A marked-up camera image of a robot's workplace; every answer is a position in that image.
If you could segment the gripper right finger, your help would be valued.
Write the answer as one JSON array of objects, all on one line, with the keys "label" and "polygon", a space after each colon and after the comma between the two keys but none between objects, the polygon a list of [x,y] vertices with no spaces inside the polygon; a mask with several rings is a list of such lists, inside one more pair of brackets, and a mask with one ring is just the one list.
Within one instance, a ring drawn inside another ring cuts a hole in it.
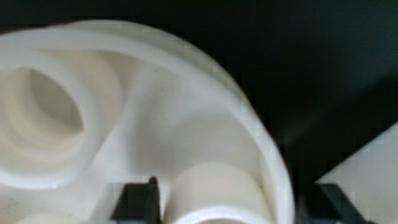
[{"label": "gripper right finger", "polygon": [[296,224],[373,224],[336,184],[312,184],[296,197]]}]

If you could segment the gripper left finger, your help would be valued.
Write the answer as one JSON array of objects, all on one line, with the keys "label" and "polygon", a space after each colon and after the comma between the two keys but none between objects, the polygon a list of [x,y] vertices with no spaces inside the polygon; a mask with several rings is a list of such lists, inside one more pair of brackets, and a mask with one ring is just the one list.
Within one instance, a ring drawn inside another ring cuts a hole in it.
[{"label": "gripper left finger", "polygon": [[110,216],[115,224],[161,224],[158,179],[128,183]]}]

